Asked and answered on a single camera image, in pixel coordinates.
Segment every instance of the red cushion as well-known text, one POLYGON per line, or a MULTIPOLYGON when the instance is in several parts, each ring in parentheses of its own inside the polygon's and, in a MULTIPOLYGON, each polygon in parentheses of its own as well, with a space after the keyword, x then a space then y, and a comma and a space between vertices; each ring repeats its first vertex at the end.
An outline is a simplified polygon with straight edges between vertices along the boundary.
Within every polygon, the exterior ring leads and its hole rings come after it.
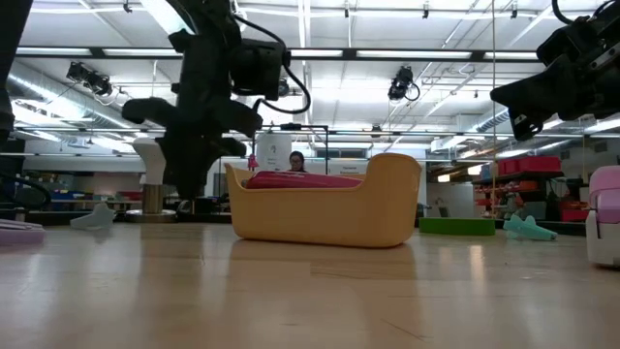
POLYGON ((247 189, 353 188, 360 184, 360 179, 333 175, 260 171, 248 179, 245 187, 247 189))

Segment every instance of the ceiling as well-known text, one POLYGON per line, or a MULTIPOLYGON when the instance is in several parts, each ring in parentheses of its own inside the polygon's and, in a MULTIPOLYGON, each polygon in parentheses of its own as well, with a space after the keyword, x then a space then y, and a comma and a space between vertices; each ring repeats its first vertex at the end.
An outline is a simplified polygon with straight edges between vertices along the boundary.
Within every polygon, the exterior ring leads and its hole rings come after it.
MULTIPOLYGON (((124 0, 35 0, 22 46, 169 48, 167 33, 154 17, 142 11, 140 1, 130 1, 134 11, 120 11, 124 0), (61 15, 50 10, 108 9, 97 14, 61 15)), ((420 11, 423 0, 238 0, 252 22, 280 36, 291 48, 407 48, 407 49, 522 49, 535 50, 562 23, 545 12, 550 0, 497 0, 495 25, 492 19, 472 19, 491 15, 490 0, 433 0, 428 2, 429 17, 420 11), (304 4, 300 11, 299 2, 304 4), (513 4, 519 15, 510 18, 513 4), (345 18, 347 6, 355 14, 345 18), (328 16, 342 13, 341 16, 328 16)), ((603 1, 561 1, 565 14, 592 13, 603 1)), ((250 28, 243 36, 264 39, 250 28)), ((65 77, 69 59, 19 58, 19 63, 70 86, 65 77)), ((175 95, 168 83, 178 81, 181 62, 148 60, 81 60, 86 66, 110 77, 133 98, 157 96, 173 103, 175 95), (156 87, 148 85, 155 81, 156 87)), ((542 64, 432 63, 370 61, 306 62, 313 109, 310 122, 334 129, 369 130, 380 124, 384 130, 468 131, 489 115, 493 103, 489 91, 530 77, 543 70, 542 64), (392 105, 387 90, 399 67, 411 66, 421 88, 421 98, 410 105, 392 105)), ((293 72, 303 76, 300 61, 293 72)), ((286 97, 276 105, 301 107, 299 97, 286 97)), ((119 110, 116 105, 110 108, 119 110)), ((263 111, 265 123, 297 121, 272 111, 263 111)), ((564 123, 554 128, 563 132, 564 123)), ((509 122, 497 132, 510 133, 509 122)), ((403 143, 429 143, 433 138, 410 138, 403 143)), ((467 143, 466 146, 478 146, 467 143)))

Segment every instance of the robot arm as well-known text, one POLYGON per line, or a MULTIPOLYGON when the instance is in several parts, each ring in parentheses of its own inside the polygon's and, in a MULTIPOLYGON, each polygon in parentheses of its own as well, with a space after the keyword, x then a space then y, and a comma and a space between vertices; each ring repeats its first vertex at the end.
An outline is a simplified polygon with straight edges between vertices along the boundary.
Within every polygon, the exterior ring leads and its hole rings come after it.
POLYGON ((491 91, 491 99, 509 108, 512 131, 525 141, 543 130, 554 113, 575 120, 585 113, 604 119, 620 111, 620 2, 605 2, 592 17, 556 30, 537 49, 543 73, 491 91))
POLYGON ((242 39, 229 0, 168 2, 194 31, 169 35, 183 53, 180 82, 172 87, 176 106, 160 98, 135 99, 122 116, 166 128, 156 140, 167 161, 164 182, 175 185, 181 199, 192 200, 219 157, 245 155, 243 143, 222 134, 235 130, 252 138, 263 125, 258 104, 251 109, 232 101, 231 92, 277 100, 280 68, 288 69, 291 56, 281 41, 242 39))

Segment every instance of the purple object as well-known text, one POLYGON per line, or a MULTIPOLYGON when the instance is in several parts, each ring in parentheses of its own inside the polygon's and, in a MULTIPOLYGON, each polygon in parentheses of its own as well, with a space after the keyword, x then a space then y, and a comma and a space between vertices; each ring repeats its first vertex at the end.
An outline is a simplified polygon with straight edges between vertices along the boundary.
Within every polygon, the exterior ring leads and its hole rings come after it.
POLYGON ((0 219, 0 246, 42 243, 46 237, 43 226, 0 219))
POLYGON ((599 223, 620 223, 620 166, 605 166, 590 178, 590 206, 599 223))

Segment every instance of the shelf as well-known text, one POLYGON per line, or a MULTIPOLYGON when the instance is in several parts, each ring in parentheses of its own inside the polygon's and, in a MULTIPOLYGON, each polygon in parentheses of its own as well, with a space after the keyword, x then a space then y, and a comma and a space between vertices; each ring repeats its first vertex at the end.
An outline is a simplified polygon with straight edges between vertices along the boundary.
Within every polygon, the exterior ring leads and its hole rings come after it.
MULTIPOLYGON (((518 173, 518 174, 506 174, 506 175, 500 175, 495 177, 495 183, 507 183, 510 182, 511 180, 516 180, 516 179, 551 179, 551 178, 557 178, 557 177, 561 177, 564 176, 564 173, 562 172, 523 172, 523 173, 518 173)), ((489 178, 489 179, 482 179, 482 180, 474 180, 472 181, 472 184, 474 185, 480 185, 480 184, 492 184, 493 183, 493 178, 489 178)))

